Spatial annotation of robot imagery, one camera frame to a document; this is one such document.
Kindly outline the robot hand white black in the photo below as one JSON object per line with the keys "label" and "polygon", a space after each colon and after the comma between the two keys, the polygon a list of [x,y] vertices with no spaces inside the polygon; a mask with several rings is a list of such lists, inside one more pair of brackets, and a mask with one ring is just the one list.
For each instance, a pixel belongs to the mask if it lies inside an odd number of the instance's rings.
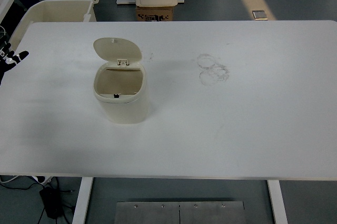
{"label": "robot hand white black", "polygon": [[6,72],[13,69],[29,55],[28,51],[22,51],[15,54],[14,51],[9,50],[10,46],[10,43],[1,43],[1,82]]}

